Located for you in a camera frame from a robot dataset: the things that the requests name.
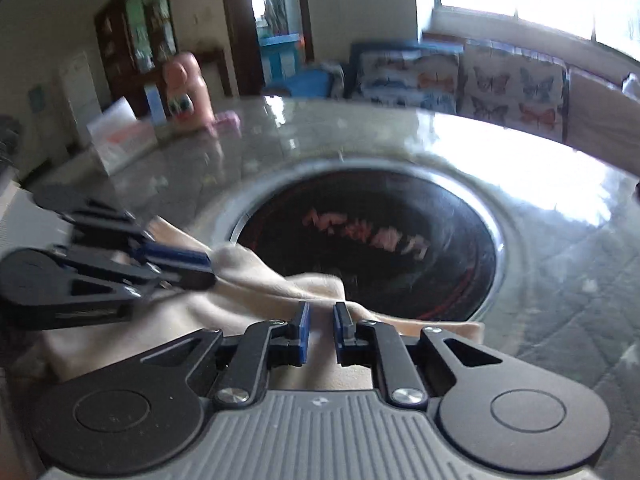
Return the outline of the pink cartoon face bottle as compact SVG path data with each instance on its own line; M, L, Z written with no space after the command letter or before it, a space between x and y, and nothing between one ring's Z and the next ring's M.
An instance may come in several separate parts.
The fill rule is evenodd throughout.
M215 114L200 64L191 52L181 52L163 67L170 122L180 131L211 127Z

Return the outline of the white pink tissue pack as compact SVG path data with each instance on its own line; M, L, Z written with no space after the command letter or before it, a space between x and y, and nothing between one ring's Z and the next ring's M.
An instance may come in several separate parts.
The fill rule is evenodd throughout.
M94 154L108 176L157 146L152 122L138 119L125 98L94 118L87 128Z

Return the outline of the grey quilted star tablecloth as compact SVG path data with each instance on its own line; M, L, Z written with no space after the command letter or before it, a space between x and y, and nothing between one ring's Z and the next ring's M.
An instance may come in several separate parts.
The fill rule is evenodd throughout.
M638 478L638 205L596 226L527 204L491 209L506 270L483 316L486 344L595 391L612 420L598 475Z

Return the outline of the blue plastic cabinet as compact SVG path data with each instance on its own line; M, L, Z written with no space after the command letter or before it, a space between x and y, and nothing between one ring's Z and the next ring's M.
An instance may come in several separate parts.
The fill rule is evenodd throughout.
M259 39L260 58L265 84L294 76L302 64L303 38L299 34Z

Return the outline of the cream garment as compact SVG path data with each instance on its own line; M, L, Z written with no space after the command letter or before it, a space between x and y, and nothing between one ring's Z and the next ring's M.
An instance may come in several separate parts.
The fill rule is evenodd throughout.
M74 378L150 350L186 334L219 328L241 335L248 326L288 320L301 301L310 304L308 361L302 367L279 367L271 374L278 389L363 390L372 386L363 366L336 362L332 308L346 298L342 281L318 273L286 278L251 250L222 243L209 248L217 277L206 292L161 292L128 323L50 330L43 352L55 375Z

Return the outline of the dark wooden display cabinet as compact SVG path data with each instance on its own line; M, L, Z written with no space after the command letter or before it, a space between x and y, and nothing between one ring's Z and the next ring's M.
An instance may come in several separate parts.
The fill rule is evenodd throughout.
M180 52L196 56L213 100L233 96L222 0L108 0L94 27L111 97L138 116L149 113L144 88L163 91L163 65Z

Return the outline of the butterfly cushion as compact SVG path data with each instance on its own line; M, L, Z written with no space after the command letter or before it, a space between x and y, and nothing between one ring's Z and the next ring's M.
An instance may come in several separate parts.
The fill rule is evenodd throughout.
M561 142L567 99L567 68L559 58L493 41L465 44L459 115Z
M360 55L352 98L390 107L457 114L460 55L436 49Z

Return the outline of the white refrigerator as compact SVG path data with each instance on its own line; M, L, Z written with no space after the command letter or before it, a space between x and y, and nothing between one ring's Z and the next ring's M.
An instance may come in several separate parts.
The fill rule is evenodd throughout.
M102 114L88 56L81 51L58 66L58 80L82 148L91 144L88 125Z

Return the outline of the plain beige cushion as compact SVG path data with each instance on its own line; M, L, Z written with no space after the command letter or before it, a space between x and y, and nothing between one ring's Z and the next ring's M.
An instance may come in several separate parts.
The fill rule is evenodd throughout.
M639 100L590 73L568 72L566 143L639 175Z

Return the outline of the blue cloth on chair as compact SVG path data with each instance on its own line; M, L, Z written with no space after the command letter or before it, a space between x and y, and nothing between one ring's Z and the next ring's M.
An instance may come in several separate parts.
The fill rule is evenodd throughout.
M293 76L275 79L262 88L263 96L294 99L327 99L331 95L334 75L320 68L303 70Z

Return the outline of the dark blue sofa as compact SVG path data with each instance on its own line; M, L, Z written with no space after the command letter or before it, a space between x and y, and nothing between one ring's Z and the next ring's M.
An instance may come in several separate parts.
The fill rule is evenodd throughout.
M452 44L442 41L410 41L410 40L358 40L349 47L348 62L344 68L344 98L350 99L355 94L357 76L360 71L360 58L366 52L399 52L399 51L425 51L427 53L437 53L446 55L457 55L458 58L463 53L462 44Z

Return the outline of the black round induction hotplate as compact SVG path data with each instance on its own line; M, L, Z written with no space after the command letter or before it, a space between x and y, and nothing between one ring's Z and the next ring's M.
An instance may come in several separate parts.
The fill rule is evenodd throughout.
M232 237L283 276L334 276L348 300L407 320L467 321L499 275L490 218L439 174L314 174L253 206Z

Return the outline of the butterfly cushion left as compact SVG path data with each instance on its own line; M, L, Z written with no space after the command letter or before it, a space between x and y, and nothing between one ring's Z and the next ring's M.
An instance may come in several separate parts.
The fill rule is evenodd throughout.
M460 55L436 49L360 55L352 98L390 107L457 114Z

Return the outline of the butterfly cushion right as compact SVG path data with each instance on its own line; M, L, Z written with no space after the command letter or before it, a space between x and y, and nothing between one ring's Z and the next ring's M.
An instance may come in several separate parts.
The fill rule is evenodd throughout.
M567 99L567 68L559 58L493 41L465 44L459 115L561 142Z

